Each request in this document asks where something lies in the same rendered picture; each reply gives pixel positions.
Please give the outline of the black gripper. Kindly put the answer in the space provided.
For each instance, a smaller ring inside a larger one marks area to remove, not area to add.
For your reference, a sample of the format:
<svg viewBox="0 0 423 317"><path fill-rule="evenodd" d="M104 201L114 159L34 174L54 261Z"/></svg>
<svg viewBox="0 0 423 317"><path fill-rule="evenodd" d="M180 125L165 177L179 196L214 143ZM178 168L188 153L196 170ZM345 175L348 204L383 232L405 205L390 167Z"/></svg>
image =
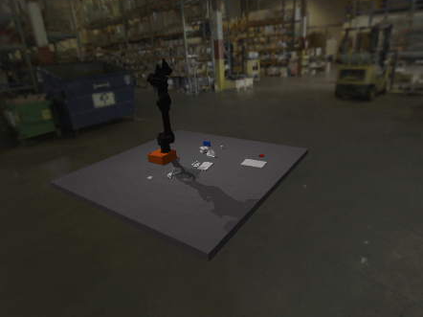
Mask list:
<svg viewBox="0 0 423 317"><path fill-rule="evenodd" d="M151 78L150 84L156 86L158 90L164 91L168 87L168 77L172 73L172 69L167 65L166 60L163 58L162 67L159 64L156 65L155 75Z"/></svg>

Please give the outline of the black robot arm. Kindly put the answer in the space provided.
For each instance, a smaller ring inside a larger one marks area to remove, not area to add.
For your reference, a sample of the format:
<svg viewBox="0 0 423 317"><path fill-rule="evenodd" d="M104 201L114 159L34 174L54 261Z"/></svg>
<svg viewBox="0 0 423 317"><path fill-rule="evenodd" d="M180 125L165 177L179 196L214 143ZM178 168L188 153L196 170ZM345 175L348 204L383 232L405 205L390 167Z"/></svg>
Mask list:
<svg viewBox="0 0 423 317"><path fill-rule="evenodd" d="M150 82L151 78L154 75L155 74L150 73L146 81ZM171 99L167 90L164 90L164 91L158 90L158 97L160 99L156 101L156 105L159 106L159 109L162 112L164 132L158 133L157 142L158 142L158 145L161 146L160 152L168 153L171 151L169 144L174 143L173 141L175 140L174 133L172 132L170 128L170 121L169 121L169 114L168 114L168 111L170 109Z"/></svg>

